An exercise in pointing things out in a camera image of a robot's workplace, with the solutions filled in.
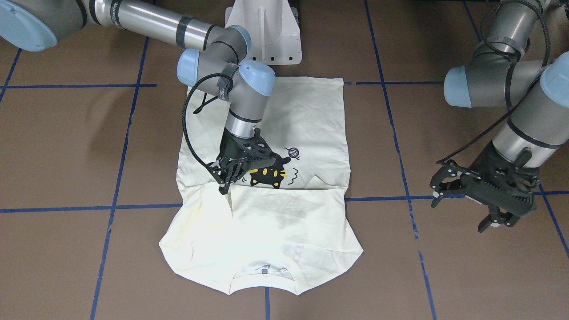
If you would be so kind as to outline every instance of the light blue cap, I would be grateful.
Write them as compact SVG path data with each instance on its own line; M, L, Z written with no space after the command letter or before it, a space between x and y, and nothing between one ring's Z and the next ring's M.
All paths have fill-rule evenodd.
M243 36L243 39L245 39L245 43L247 44L247 53L249 53L249 50L251 50L252 42L251 42L251 35L249 35L247 30L241 26L238 26L237 24L229 26L228 28L233 28L239 31L239 33Z
M253 60L243 61L239 74L258 93L267 97L273 94L275 72L268 65Z
M186 49L182 52L176 74L181 83L191 87L197 82L197 65L200 59L200 52L194 49Z
M569 108L569 52L562 54L545 69L539 83L549 99Z
M453 106L472 108L464 66L450 69L444 78L444 99Z
M43 51L57 44L55 34L33 14L0 0L0 36L26 51Z

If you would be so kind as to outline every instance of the cat graphic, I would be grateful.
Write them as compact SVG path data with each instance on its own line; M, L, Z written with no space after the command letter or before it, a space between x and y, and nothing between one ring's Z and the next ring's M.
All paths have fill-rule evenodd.
M287 176L283 165L290 162L290 157L282 158L280 155L276 154L277 158L275 163L266 168L254 169L249 171L251 173L251 185L256 186L259 183L270 184L275 189L281 187L281 182Z

